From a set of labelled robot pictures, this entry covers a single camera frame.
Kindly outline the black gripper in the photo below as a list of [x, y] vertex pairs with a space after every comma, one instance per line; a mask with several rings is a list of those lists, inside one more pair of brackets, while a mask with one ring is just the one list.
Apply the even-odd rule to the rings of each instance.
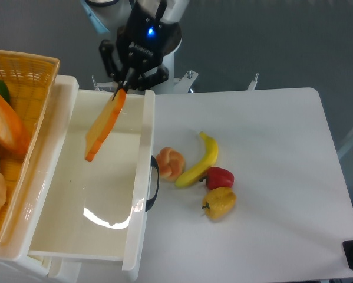
[[[120, 90], [144, 91], [169, 79], [169, 70], [161, 63], [181, 43], [181, 18], [182, 1], [135, 1], [123, 30], [117, 33], [120, 70], [113, 59], [114, 44], [101, 41], [98, 49], [105, 71], [118, 84], [113, 99]], [[155, 67], [153, 74], [142, 72]], [[126, 82], [129, 68], [135, 70]]]

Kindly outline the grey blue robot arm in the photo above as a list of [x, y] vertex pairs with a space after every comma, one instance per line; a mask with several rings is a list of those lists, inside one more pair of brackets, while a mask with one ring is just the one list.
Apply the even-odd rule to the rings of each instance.
[[99, 45], [116, 91], [152, 89], [172, 93], [174, 53], [182, 41], [180, 20], [188, 1], [81, 1], [99, 34], [115, 34]]

